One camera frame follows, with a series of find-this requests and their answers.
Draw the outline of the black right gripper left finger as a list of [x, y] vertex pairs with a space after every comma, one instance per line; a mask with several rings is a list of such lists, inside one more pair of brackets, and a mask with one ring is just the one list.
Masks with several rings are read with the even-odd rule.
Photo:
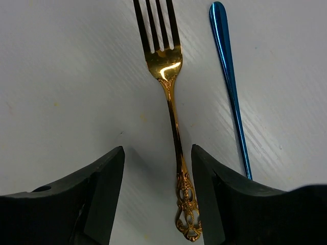
[[109, 244], [124, 162], [119, 146], [57, 181], [1, 196], [1, 244]]

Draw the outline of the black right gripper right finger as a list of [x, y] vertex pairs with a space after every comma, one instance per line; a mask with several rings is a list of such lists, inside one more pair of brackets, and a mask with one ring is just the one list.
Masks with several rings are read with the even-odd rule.
[[326, 244], [325, 185], [271, 188], [198, 145], [191, 159], [205, 244]]

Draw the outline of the ornate gold fork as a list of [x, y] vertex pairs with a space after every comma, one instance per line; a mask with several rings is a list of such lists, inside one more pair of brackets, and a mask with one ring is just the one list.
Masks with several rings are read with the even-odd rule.
[[174, 85], [182, 68], [183, 55], [173, 3], [172, 1], [166, 2], [174, 45], [173, 47], [170, 47], [161, 5], [159, 1], [156, 1], [163, 49], [159, 46], [150, 2], [146, 1], [146, 7], [152, 35], [151, 40], [147, 35], [140, 3], [139, 1], [134, 1], [133, 4], [148, 70], [163, 87], [169, 108], [176, 154], [176, 196], [178, 210], [175, 217], [175, 225], [177, 230], [183, 234], [186, 240], [195, 242], [200, 238], [202, 225], [199, 219], [199, 208], [196, 200], [195, 189], [183, 156], [174, 101]]

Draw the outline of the blue metal fork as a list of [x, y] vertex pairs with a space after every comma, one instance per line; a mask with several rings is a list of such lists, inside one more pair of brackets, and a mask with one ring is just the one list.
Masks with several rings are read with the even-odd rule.
[[252, 172], [247, 152], [246, 140], [242, 126], [240, 106], [237, 94], [235, 72], [230, 45], [230, 36], [228, 28], [227, 14], [224, 5], [221, 2], [213, 2], [209, 9], [209, 22], [220, 59], [225, 85], [231, 105], [231, 110], [236, 126], [236, 132], [241, 150], [241, 156], [245, 171], [245, 176], [252, 179]]

